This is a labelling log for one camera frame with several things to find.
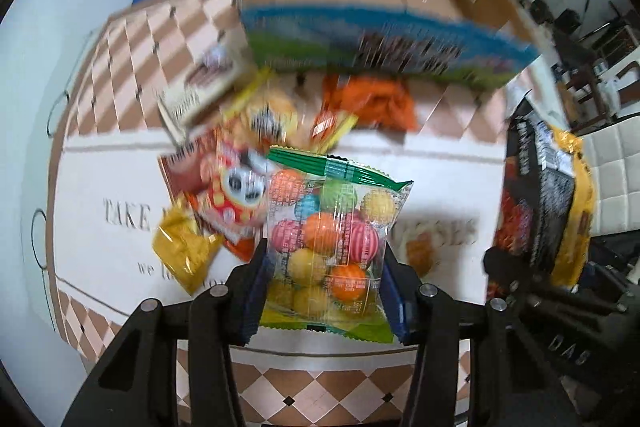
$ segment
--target yellow gumball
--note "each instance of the yellow gumball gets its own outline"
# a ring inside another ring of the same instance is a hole
[[[290,310],[293,303],[291,283],[279,279],[272,280],[267,290],[267,302]]]
[[[329,308],[329,295],[320,286],[302,288],[293,294],[293,311],[304,317],[319,318]]]
[[[362,198],[360,213],[369,221],[386,225],[394,220],[396,202],[388,190],[374,188]]]
[[[289,256],[287,272],[300,286],[319,284],[326,274],[326,261],[308,248],[300,248]]]

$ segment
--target gumball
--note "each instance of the gumball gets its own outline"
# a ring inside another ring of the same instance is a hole
[[[301,221],[306,221],[307,217],[320,211],[320,196],[317,194],[306,194],[296,203],[296,217]]]
[[[349,240],[350,263],[368,264],[378,253],[378,232],[365,223],[354,223]]]
[[[396,203],[384,188],[374,188],[362,198],[360,211],[365,219],[387,225],[394,220]]]
[[[293,219],[283,219],[271,230],[269,241],[279,252],[293,252],[302,247],[302,226]]]
[[[367,275],[357,264],[335,266],[331,270],[331,293],[338,301],[353,302],[367,291]]]
[[[280,279],[273,279],[267,290],[267,302],[288,310],[293,303],[293,285]]]
[[[332,214],[318,212],[311,214],[302,226],[305,246],[323,255],[331,255],[338,245],[338,221]]]
[[[351,183],[327,178],[320,189],[320,209],[337,216],[353,212],[358,204],[356,188]]]
[[[300,248],[289,255],[287,273],[300,286],[313,286],[321,282],[326,274],[324,257],[308,248]]]
[[[329,295],[320,286],[301,288],[293,293],[293,311],[304,317],[320,317],[327,311],[329,304]]]
[[[295,169],[283,169],[271,176],[269,198],[279,204],[293,204],[306,193],[305,179]]]

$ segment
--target metal screw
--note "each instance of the metal screw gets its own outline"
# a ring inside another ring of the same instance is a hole
[[[497,297],[491,299],[489,301],[489,304],[491,305],[491,308],[493,308],[497,312],[503,312],[505,311],[505,309],[507,309],[507,303],[502,299],[498,299]]]
[[[156,308],[158,308],[158,301],[155,299],[146,299],[140,304],[140,309],[143,312],[152,312]]]
[[[229,288],[227,288],[226,285],[224,284],[216,284],[215,286],[211,287],[211,289],[209,290],[209,293],[213,297],[224,297],[226,294],[229,293]]]
[[[530,306],[537,308],[538,306],[540,306],[540,304],[542,304],[542,301],[535,295],[530,295],[529,297],[527,297],[527,303]]]
[[[425,297],[435,297],[438,294],[438,288],[433,284],[423,284],[420,286],[420,293]]]

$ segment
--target yellow snack bag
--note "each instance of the yellow snack bag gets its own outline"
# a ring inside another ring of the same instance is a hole
[[[551,282],[571,288],[578,282],[587,261],[589,230],[593,218],[595,192],[591,171],[582,156],[582,140],[570,132],[549,125],[558,147],[572,156],[575,174],[574,199],[564,227]]]
[[[160,221],[152,245],[162,263],[192,295],[204,283],[222,240],[221,234],[200,234],[191,208],[180,194]]]

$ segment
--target red snack package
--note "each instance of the red snack package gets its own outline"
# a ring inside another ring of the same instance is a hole
[[[266,219],[268,163],[232,130],[214,127],[158,163],[172,201],[183,192],[206,228],[225,235],[224,246],[243,261],[255,249]]]

